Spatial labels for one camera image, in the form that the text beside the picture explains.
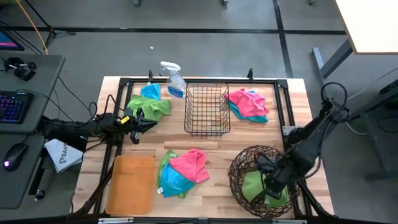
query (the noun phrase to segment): keyboard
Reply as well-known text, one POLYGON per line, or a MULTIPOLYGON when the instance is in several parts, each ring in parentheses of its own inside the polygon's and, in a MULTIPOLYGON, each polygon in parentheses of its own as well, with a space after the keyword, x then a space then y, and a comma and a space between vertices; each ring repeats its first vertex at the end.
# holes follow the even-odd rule
POLYGON ((0 91, 0 123, 22 124, 33 94, 0 91))

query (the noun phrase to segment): black wire basket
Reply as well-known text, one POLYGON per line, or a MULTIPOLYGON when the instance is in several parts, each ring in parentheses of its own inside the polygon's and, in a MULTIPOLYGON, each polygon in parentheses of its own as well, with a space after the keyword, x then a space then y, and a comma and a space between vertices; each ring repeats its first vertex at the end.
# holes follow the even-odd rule
POLYGON ((256 161, 259 156, 278 161, 283 156, 283 153, 269 146, 251 146, 241 151, 229 167, 229 186, 231 187, 232 194, 236 201, 252 215, 261 218, 279 217, 293 207, 293 204, 300 194, 299 187, 297 184, 292 186, 293 189, 288 187, 289 199, 283 206, 274 208, 267 207, 264 203, 265 195, 263 192, 256 195, 254 199, 249 202, 243 195, 242 186, 245 175, 248 172, 258 170, 256 161))
POLYGON ((184 130, 191 135, 221 136, 231 130, 226 83, 188 83, 184 130))

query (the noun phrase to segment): concrete floor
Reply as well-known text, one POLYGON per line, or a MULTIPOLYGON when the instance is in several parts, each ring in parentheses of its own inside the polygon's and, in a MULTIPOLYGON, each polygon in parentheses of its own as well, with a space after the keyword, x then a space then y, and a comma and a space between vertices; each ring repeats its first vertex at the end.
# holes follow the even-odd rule
MULTIPOLYGON (((306 0, 279 0, 285 29, 343 30, 343 22, 334 0, 319 0, 308 6, 306 0)), ((33 1, 32 4, 53 26, 64 27, 138 27, 138 28, 219 28, 276 29, 272 0, 231 0, 225 9, 215 0, 144 0, 134 7, 131 0, 33 1)), ((28 26, 18 8, 6 8, 0 19, 15 26, 28 26)), ((20 32, 40 46, 34 32, 20 32)), ((344 42, 345 35, 287 35, 287 48, 295 78, 303 78, 313 115, 320 108, 320 82, 310 56, 319 47, 328 59, 344 42)), ((158 73, 160 61, 175 62, 187 76, 244 77, 249 68, 255 77, 285 78, 285 67, 277 34, 152 34, 84 33, 57 38, 51 54, 67 58, 63 80, 84 102, 96 101, 102 78, 106 75, 146 75, 158 73)), ((344 84, 354 110, 363 100, 373 98, 380 87, 397 79, 398 72, 380 80, 398 66, 398 56, 350 55, 328 81, 344 84)), ((61 107, 76 120, 88 118, 82 105, 58 83, 61 107)), ((338 90, 330 91, 340 94, 338 90)), ((56 117, 49 105, 45 114, 56 117)), ((360 130, 361 124, 354 123, 360 130)), ((324 143, 325 170, 335 213, 343 218, 398 222, 398 182, 366 182, 364 175, 377 172, 379 166, 366 138, 340 125, 324 143)), ((27 196, 21 208, 0 210, 0 219, 42 217, 68 212, 69 198, 75 188, 77 173, 46 174, 42 183, 45 199, 34 202, 27 196)))

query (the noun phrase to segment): pink towel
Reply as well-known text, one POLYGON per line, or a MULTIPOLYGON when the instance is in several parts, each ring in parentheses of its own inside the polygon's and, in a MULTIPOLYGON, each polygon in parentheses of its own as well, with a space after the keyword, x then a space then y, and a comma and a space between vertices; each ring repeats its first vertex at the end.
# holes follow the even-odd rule
POLYGON ((206 154, 199 149, 191 149, 188 154, 170 159, 169 163, 179 174, 194 183, 210 178, 205 169, 206 154))
POLYGON ((266 99, 258 93, 249 93, 240 89, 230 93, 228 98, 238 107, 239 113, 244 117, 264 116, 269 112, 264 107, 266 99))

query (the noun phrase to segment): orange tray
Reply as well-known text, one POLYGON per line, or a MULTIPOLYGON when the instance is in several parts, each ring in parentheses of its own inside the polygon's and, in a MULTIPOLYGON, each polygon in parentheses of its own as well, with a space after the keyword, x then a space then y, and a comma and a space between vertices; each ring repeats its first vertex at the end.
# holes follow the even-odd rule
POLYGON ((155 160, 149 156, 115 159, 106 213, 143 215, 150 212, 155 186, 155 160))

